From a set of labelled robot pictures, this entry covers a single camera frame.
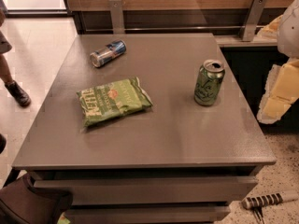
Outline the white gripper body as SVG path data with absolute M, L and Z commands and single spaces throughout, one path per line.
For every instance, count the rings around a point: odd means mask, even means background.
M 289 58 L 299 58 L 299 0 L 284 11 L 278 26 L 278 51 Z

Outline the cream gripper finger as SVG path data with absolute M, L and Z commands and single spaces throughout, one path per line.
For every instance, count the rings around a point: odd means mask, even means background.
M 257 120 L 273 124 L 299 99 L 299 60 L 289 59 L 282 66 L 274 64 L 264 89 Z
M 278 27 L 279 23 L 282 19 L 282 16 L 278 16 L 275 19 L 273 19 L 270 23 L 265 25 L 257 34 L 260 38 L 266 38 L 266 39 L 276 39 L 278 34 Z

